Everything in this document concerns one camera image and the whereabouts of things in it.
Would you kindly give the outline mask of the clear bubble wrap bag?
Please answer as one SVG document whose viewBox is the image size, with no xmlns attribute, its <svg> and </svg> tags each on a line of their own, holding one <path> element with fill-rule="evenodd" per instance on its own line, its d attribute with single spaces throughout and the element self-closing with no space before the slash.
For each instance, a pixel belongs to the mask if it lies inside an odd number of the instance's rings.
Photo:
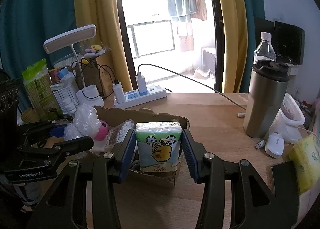
<svg viewBox="0 0 320 229">
<path fill-rule="evenodd" d="M 87 104 L 81 104 L 73 114 L 73 122 L 65 127 L 63 138 L 65 141 L 85 136 L 93 139 L 101 126 L 97 109 Z"/>
</svg>

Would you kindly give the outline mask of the cotton swab pack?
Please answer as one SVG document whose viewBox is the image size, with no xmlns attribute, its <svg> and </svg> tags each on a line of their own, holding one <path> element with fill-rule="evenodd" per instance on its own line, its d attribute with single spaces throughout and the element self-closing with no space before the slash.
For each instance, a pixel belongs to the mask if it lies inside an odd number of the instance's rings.
<svg viewBox="0 0 320 229">
<path fill-rule="evenodd" d="M 128 119 L 111 129 L 106 137 L 105 150 L 112 149 L 115 144 L 123 142 L 129 129 L 134 128 L 135 122 L 131 119 Z"/>
</svg>

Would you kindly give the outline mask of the cartoon tissue pack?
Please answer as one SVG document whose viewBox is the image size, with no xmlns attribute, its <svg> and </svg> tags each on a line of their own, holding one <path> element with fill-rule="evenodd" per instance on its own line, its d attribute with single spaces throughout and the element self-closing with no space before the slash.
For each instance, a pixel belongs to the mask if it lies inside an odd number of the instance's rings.
<svg viewBox="0 0 320 229">
<path fill-rule="evenodd" d="M 140 170 L 166 173 L 177 170 L 182 127 L 178 122 L 136 124 Z"/>
</svg>

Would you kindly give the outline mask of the black phone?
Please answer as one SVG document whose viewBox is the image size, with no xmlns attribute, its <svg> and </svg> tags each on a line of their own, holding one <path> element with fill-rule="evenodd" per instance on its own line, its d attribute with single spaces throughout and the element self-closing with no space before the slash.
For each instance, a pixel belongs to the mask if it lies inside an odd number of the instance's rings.
<svg viewBox="0 0 320 229">
<path fill-rule="evenodd" d="M 296 168 L 293 161 L 276 164 L 271 168 L 274 195 L 276 198 L 299 197 Z"/>
</svg>

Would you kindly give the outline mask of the white pill bottle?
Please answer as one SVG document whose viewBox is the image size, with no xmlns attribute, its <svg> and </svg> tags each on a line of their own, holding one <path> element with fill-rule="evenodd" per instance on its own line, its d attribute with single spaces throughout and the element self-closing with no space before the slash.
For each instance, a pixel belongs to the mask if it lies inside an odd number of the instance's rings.
<svg viewBox="0 0 320 229">
<path fill-rule="evenodd" d="M 67 109 L 67 112 L 69 115 L 73 116 L 76 112 L 76 106 L 71 100 L 71 98 L 67 97 L 63 100 L 63 103 L 65 104 L 65 108 Z"/>
</svg>

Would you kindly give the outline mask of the white perforated basket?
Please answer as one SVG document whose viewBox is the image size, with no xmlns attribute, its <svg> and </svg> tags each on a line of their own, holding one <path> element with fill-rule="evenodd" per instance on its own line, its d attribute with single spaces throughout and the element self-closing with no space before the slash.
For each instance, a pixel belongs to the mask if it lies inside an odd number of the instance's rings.
<svg viewBox="0 0 320 229">
<path fill-rule="evenodd" d="M 79 100 L 76 96 L 76 92 L 78 92 L 78 87 L 76 84 L 68 85 L 63 89 L 53 92 L 53 95 L 55 96 L 56 101 L 60 109 L 62 110 L 63 114 L 67 114 L 67 109 L 63 102 L 66 98 L 70 98 L 76 107 L 80 105 Z"/>
</svg>

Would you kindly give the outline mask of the green snack bag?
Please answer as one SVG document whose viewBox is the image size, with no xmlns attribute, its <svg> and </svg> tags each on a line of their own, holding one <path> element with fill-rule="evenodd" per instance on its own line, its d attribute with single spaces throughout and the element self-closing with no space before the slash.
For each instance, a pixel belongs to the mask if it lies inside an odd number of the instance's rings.
<svg viewBox="0 0 320 229">
<path fill-rule="evenodd" d="M 29 100 L 41 120 L 54 119 L 60 107 L 53 95 L 46 59 L 33 63 L 22 72 Z"/>
</svg>

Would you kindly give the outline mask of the red tin can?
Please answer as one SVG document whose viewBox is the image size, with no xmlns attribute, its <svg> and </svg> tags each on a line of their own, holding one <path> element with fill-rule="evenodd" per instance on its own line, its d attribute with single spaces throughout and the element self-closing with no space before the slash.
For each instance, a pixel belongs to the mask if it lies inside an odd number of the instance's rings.
<svg viewBox="0 0 320 229">
<path fill-rule="evenodd" d="M 57 73 L 59 71 L 61 71 L 61 67 L 53 68 L 53 69 L 49 70 L 49 75 L 50 75 L 50 79 L 51 79 L 52 84 L 60 82 L 60 78 L 57 75 Z"/>
</svg>

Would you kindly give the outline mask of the white computer mouse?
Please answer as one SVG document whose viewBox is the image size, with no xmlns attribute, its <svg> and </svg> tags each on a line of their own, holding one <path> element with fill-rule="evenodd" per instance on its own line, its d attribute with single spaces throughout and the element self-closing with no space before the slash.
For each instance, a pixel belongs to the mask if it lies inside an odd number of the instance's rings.
<svg viewBox="0 0 320 229">
<path fill-rule="evenodd" d="M 268 136 L 265 151 L 270 157 L 280 158 L 284 152 L 284 145 L 285 141 L 283 137 L 274 132 Z"/>
</svg>

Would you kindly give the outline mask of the brown cardboard box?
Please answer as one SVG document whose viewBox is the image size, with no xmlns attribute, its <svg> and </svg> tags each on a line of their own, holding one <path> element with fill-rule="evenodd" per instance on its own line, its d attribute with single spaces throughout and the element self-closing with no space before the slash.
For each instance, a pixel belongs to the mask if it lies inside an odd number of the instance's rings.
<svg viewBox="0 0 320 229">
<path fill-rule="evenodd" d="M 138 150 L 129 169 L 131 176 L 161 187 L 176 186 L 183 159 L 182 131 L 190 126 L 187 118 L 144 108 L 96 109 L 99 119 L 113 128 L 134 123 Z"/>
</svg>

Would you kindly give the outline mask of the white plastic container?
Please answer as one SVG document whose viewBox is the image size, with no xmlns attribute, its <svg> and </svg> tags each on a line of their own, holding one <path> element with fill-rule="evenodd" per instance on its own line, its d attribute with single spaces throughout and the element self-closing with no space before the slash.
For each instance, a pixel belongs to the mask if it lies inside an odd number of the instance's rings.
<svg viewBox="0 0 320 229">
<path fill-rule="evenodd" d="M 302 139 L 298 127 L 304 125 L 305 117 L 293 97 L 285 93 L 280 109 L 269 128 L 269 134 L 277 133 L 287 143 L 295 144 Z"/>
</svg>

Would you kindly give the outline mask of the steel travel mug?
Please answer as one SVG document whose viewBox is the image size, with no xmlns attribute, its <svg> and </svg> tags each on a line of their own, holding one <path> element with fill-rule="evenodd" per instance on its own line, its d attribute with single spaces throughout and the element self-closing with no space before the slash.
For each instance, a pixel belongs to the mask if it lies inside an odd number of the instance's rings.
<svg viewBox="0 0 320 229">
<path fill-rule="evenodd" d="M 259 60 L 252 66 L 244 131 L 252 138 L 266 135 L 283 102 L 289 75 L 287 65 Z"/>
</svg>

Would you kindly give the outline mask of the yellow curtain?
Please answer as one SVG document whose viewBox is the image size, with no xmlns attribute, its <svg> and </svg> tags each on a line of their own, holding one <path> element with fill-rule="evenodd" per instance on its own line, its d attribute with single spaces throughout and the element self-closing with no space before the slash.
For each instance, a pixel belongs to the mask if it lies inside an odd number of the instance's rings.
<svg viewBox="0 0 320 229">
<path fill-rule="evenodd" d="M 104 45 L 111 48 L 111 62 L 117 79 L 125 91 L 132 90 L 117 0 L 74 0 L 76 26 L 94 24 L 97 28 L 96 37 Z"/>
</svg>

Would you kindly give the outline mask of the clear water bottle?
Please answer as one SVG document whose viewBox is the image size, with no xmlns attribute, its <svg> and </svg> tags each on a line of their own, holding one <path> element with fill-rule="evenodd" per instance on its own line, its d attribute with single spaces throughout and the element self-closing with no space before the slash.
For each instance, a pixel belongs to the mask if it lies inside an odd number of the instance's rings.
<svg viewBox="0 0 320 229">
<path fill-rule="evenodd" d="M 254 51 L 253 64 L 256 64 L 259 60 L 276 61 L 277 56 L 271 43 L 272 34 L 262 31 L 260 37 L 261 42 Z"/>
</svg>

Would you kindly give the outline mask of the black monitor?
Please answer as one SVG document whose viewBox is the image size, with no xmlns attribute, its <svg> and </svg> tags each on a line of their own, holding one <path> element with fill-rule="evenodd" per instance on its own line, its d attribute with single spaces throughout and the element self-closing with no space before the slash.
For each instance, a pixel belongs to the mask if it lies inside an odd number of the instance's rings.
<svg viewBox="0 0 320 229">
<path fill-rule="evenodd" d="M 303 64 L 305 31 L 302 28 L 257 17 L 255 19 L 256 46 L 261 42 L 260 33 L 262 31 L 272 35 L 271 43 L 278 60 L 294 65 Z"/>
</svg>

